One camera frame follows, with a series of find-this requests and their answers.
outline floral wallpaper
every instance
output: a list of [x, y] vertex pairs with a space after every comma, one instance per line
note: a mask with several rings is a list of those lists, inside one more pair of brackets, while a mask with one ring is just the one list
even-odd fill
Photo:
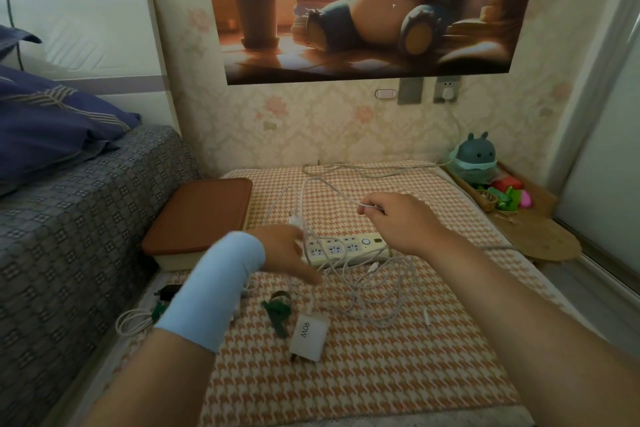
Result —
[[[155, 0], [182, 133], [204, 171], [238, 167], [434, 159], [458, 140], [431, 102], [376, 99], [398, 80], [228, 87], [211, 0]], [[606, 0], [531, 0], [511, 72], [468, 76], [452, 113], [489, 131], [500, 159], [533, 179], [541, 168]]]

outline green key holder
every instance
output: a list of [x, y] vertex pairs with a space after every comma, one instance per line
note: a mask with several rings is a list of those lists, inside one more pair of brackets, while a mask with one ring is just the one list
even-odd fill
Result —
[[274, 292], [268, 302], [262, 302], [262, 307], [267, 311], [276, 335], [279, 338], [287, 338], [289, 333], [284, 327], [284, 322], [291, 315], [291, 295], [286, 291]]

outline poster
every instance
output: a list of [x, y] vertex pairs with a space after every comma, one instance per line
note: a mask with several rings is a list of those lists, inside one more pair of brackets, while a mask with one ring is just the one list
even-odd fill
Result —
[[508, 73], [529, 0], [211, 0], [230, 85]]

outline power strip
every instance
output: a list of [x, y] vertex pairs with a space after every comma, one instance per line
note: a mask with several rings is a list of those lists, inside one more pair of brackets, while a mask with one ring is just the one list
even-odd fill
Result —
[[319, 242], [311, 239], [307, 242], [307, 249], [311, 265], [314, 267], [327, 263], [327, 257], [332, 262], [343, 260], [349, 265], [366, 262], [380, 251], [382, 252], [376, 257], [376, 260], [387, 260], [391, 257], [387, 243], [377, 233], [352, 235], [340, 239], [321, 239]]

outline red toy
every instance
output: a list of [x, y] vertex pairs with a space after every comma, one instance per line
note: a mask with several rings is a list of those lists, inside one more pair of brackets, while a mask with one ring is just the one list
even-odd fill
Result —
[[524, 189], [524, 184], [513, 176], [507, 176], [498, 181], [493, 181], [491, 185], [500, 192], [506, 192], [509, 186], [514, 189]]

